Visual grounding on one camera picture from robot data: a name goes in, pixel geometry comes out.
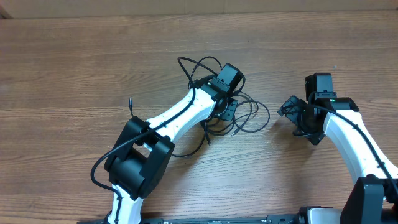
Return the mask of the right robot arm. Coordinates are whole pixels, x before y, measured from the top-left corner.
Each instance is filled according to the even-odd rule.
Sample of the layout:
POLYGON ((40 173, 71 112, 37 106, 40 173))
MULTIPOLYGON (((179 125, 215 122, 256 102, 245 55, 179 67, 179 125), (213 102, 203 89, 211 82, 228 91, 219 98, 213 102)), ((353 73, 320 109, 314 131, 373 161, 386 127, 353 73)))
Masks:
POLYGON ((278 110, 296 126, 293 134, 317 145, 328 137, 339 151, 354 187, 343 209, 301 207, 279 223, 397 223, 397 166, 380 150, 366 129, 359 108, 338 97, 331 74, 305 78, 306 98, 291 96, 278 110))

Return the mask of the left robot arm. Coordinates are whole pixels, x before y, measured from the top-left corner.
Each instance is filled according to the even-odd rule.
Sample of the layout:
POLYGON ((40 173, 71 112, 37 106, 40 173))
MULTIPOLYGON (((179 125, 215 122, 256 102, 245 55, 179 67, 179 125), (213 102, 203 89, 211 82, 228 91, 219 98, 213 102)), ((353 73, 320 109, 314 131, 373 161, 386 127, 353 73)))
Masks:
POLYGON ((104 168, 114 191, 105 223, 140 223, 143 200, 164 175, 175 142, 190 128, 213 116, 230 121, 244 75, 227 63, 218 75, 195 80, 176 105, 143 121, 132 117, 123 128, 104 168))

